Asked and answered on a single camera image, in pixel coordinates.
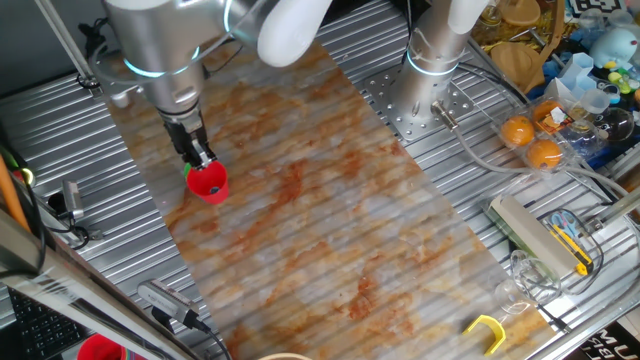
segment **red cup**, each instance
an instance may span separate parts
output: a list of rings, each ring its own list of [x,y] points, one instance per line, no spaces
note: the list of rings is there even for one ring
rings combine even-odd
[[[187,187],[209,204],[221,204],[229,196],[227,169],[214,161],[203,170],[190,169]]]
[[[144,358],[100,334],[94,334],[80,346],[78,360],[144,360]]]

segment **marble-patterned mat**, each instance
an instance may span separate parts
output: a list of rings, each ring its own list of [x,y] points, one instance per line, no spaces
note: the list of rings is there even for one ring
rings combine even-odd
[[[481,359],[488,328],[461,335],[481,314],[507,331],[496,359],[554,335],[499,310],[503,269],[320,45],[284,69],[245,49],[201,102],[229,172],[218,206],[186,190],[149,103],[110,111],[234,359]]]

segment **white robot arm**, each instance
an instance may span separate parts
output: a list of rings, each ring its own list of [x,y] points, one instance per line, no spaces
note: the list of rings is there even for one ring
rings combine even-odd
[[[234,38],[256,49],[265,63],[287,66],[309,48],[330,4],[331,0],[103,0],[125,63],[145,79],[140,84],[147,100],[158,109],[176,151],[196,169],[215,160],[200,112],[204,75],[199,62],[193,61],[200,45],[235,28]]]

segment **yellow-handled tool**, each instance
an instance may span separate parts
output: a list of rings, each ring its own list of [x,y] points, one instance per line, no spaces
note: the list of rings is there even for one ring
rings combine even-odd
[[[484,356],[489,356],[494,352],[496,352],[496,350],[498,350],[498,347],[500,346],[500,344],[502,344],[504,340],[507,338],[507,334],[505,333],[504,328],[502,327],[502,324],[500,324],[498,320],[492,318],[491,316],[480,315],[474,322],[471,323],[471,325],[469,325],[462,332],[462,335],[465,335],[471,332],[471,330],[473,330],[473,328],[478,323],[483,323],[487,325],[493,331],[493,334],[496,337],[496,340],[493,342],[493,345],[491,345],[489,349],[487,349],[487,351],[484,353]]]
[[[556,240],[558,240],[558,242],[560,242],[560,244],[562,244],[562,246],[564,246],[565,249],[573,254],[573,256],[575,256],[575,258],[580,262],[580,264],[576,265],[576,271],[578,274],[583,276],[589,274],[589,268],[592,268],[593,263],[589,255],[582,251],[582,248],[580,248],[580,246],[578,246],[578,244],[576,244],[576,242],[573,241],[567,233],[562,231],[558,225],[553,224],[552,226],[555,233],[551,231],[551,235],[553,235],[553,237],[555,237]]]

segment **orange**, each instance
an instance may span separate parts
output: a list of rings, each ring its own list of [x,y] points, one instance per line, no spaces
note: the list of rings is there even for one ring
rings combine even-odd
[[[527,159],[537,169],[550,170],[562,160],[562,150],[551,140],[536,140],[527,150]]]
[[[529,119],[516,115],[502,124],[500,133],[508,145],[524,146],[533,140],[535,130]]]
[[[533,122],[538,122],[544,119],[547,115],[551,113],[551,110],[557,107],[564,110],[562,105],[560,105],[560,103],[557,101],[547,100],[542,102],[540,105],[536,106],[535,109],[533,109]]]

